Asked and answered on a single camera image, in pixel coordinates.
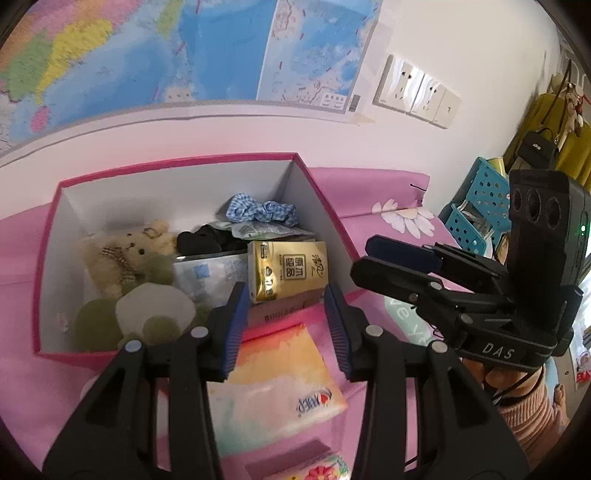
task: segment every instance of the light switch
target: light switch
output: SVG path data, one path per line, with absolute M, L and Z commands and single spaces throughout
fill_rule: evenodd
M 409 112 L 417 96 L 424 72 L 409 62 L 388 56 L 374 97 L 374 105 Z
M 460 109 L 462 100 L 453 92 L 446 90 L 437 109 L 433 123 L 443 128 L 449 128 Z
M 417 98 L 414 101 L 411 114 L 433 122 L 437 109 L 441 105 L 446 88 L 439 80 L 425 74 L 421 87 L 418 90 Z

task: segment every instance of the human hand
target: human hand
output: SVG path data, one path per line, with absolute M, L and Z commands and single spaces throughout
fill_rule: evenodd
M 488 374 L 486 374 L 486 368 L 480 362 L 475 362 L 474 360 L 469 360 L 467 358 L 463 359 L 462 362 L 474 376 L 474 378 L 476 378 L 478 383 L 482 384 L 486 378 L 486 383 L 488 383 L 491 387 L 495 387 L 497 390 L 506 390 L 507 388 L 511 388 L 514 384 L 527 375 L 524 372 L 501 367 L 495 367 Z M 506 396 L 523 397 L 527 395 L 535 387 L 541 373 L 542 369 L 540 367 L 540 369 L 537 370 L 534 375 L 529 377 L 519 387 L 511 390 Z

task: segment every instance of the person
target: person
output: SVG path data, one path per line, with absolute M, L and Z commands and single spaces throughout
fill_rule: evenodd
M 498 391 L 512 387 L 526 375 L 504 368 L 494 368 L 487 373 L 485 366 L 479 362 L 468 359 L 463 362 L 477 382 L 482 385 L 486 382 Z M 550 402 L 544 376 L 545 367 L 542 367 L 497 404 L 501 416 L 525 452 L 531 469 L 554 447 L 569 424 L 564 386 L 556 386 L 554 400 Z

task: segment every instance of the gold tissue package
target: gold tissue package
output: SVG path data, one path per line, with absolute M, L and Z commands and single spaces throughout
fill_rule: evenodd
M 253 241 L 248 244 L 253 302 L 291 297 L 329 282 L 324 242 Z

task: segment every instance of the plaid scarf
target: plaid scarf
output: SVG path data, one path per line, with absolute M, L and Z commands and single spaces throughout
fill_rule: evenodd
M 113 247 L 108 248 L 104 247 L 103 250 L 100 251 L 100 254 L 103 257 L 110 258 L 115 260 L 117 264 L 121 267 L 121 283 L 128 283 L 133 282 L 136 280 L 134 269 L 129 266 L 125 256 L 123 255 L 123 249 L 121 247 Z

